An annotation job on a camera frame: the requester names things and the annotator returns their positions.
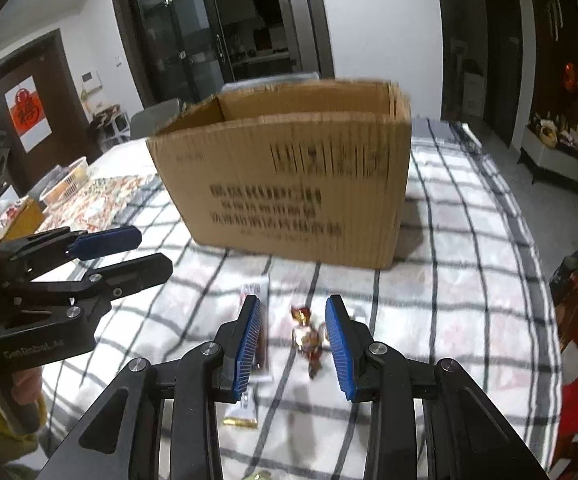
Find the tablecloth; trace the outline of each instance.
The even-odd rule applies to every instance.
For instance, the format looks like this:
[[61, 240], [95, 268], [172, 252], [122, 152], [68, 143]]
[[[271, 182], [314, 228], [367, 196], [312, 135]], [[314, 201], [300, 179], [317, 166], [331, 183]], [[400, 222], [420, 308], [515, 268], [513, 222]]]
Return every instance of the tablecloth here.
[[[406, 357], [453, 357], [507, 417], [543, 466], [550, 463], [560, 412], [560, 354], [554, 308], [536, 245], [490, 157], [460, 127], [416, 119], [407, 192], [393, 267], [361, 270], [197, 245], [159, 179], [131, 199], [115, 224], [143, 232], [140, 248], [93, 262], [107, 265], [161, 251], [172, 278], [114, 302], [93, 352], [47, 365], [51, 452], [126, 363], [179, 358], [237, 316], [240, 287], [268, 275], [269, 355], [274, 381], [259, 384], [257, 430], [219, 427], [224, 478], [259, 468], [294, 478], [361, 479], [370, 405], [352, 406], [339, 390], [331, 355], [310, 380], [291, 347], [290, 307], [305, 304], [314, 322], [341, 294], [365, 313], [373, 337]], [[62, 270], [74, 279], [85, 266]], [[160, 450], [167, 477], [168, 404]], [[427, 477], [417, 402], [419, 477]], [[218, 417], [224, 405], [218, 405]]]

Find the ribbed blue pad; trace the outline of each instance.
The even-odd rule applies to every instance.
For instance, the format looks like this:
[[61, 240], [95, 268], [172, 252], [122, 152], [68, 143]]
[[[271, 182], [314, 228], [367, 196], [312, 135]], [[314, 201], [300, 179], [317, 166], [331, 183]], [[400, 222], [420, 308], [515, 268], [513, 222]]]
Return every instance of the ribbed blue pad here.
[[347, 400], [351, 400], [355, 394], [351, 355], [349, 355], [345, 337], [342, 334], [338, 316], [336, 316], [336, 310], [333, 308], [331, 298], [327, 300], [325, 306], [325, 323], [327, 325], [331, 354], [333, 355], [333, 363], [336, 365], [336, 375], [338, 375], [340, 389], [345, 393]]
[[256, 299], [256, 304], [251, 309], [247, 328], [245, 329], [245, 334], [240, 343], [238, 356], [236, 358], [236, 375], [233, 380], [233, 391], [238, 400], [240, 400], [249, 383], [249, 374], [251, 373], [253, 357], [256, 354], [256, 347], [258, 346], [258, 335], [260, 334], [261, 325], [262, 309], [260, 300]]

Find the metal bolt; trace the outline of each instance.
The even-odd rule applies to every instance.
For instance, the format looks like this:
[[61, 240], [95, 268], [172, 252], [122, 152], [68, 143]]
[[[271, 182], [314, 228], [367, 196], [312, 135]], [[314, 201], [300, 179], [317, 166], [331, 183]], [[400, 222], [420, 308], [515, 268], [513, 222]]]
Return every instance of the metal bolt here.
[[205, 355], [215, 354], [220, 349], [220, 345], [214, 341], [207, 341], [200, 346], [200, 352]]
[[129, 361], [129, 369], [132, 372], [141, 372], [147, 367], [147, 360], [142, 357], [136, 357]]
[[373, 355], [382, 355], [387, 353], [387, 345], [385, 343], [381, 343], [380, 341], [375, 341], [369, 345], [369, 351]]
[[442, 359], [440, 361], [440, 366], [446, 372], [454, 372], [454, 371], [458, 370], [459, 365], [453, 359]]
[[78, 317], [80, 312], [82, 312], [82, 309], [79, 306], [70, 306], [67, 309], [67, 317], [73, 319], [74, 317]]

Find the checkered tablecloth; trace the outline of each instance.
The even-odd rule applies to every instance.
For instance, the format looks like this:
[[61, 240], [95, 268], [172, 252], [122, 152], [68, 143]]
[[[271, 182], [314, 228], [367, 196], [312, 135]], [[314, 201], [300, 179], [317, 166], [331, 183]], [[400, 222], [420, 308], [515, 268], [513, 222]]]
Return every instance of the checkered tablecloth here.
[[[224, 478], [240, 479], [259, 468], [293, 478], [362, 478], [370, 405], [345, 400], [328, 353], [309, 380], [307, 361], [290, 343], [290, 307], [310, 306], [317, 325], [334, 293], [365, 314], [375, 339], [406, 357], [457, 359], [547, 466], [560, 413], [560, 354], [536, 245], [489, 156], [447, 123], [416, 120], [413, 129], [402, 226], [388, 270], [198, 246], [160, 180], [147, 184], [115, 219], [142, 230], [141, 247], [94, 264], [161, 251], [174, 263], [173, 276], [117, 301], [98, 327], [93, 352], [44, 368], [48, 450], [130, 359], [173, 360], [212, 339], [221, 323], [237, 316], [243, 283], [267, 274], [274, 381], [257, 387], [257, 430], [220, 426]], [[74, 279], [83, 266], [62, 272]], [[165, 425], [171, 419], [166, 407]], [[224, 408], [218, 406], [219, 418]], [[421, 404], [415, 408], [418, 473], [425, 478]], [[163, 430], [164, 478], [168, 436]]]

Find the gray tile floor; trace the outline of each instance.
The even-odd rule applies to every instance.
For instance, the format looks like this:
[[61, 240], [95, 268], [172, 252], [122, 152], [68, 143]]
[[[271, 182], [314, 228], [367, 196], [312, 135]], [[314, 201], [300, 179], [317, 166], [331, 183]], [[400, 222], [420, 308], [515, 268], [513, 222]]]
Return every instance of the gray tile floor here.
[[[492, 156], [520, 206], [540, 252], [544, 275], [549, 278], [562, 259], [578, 248], [578, 194], [546, 182], [532, 185], [530, 171], [517, 164], [519, 153], [483, 121], [466, 118], [470, 130]], [[578, 376], [578, 351], [569, 345], [562, 354], [565, 383]]]

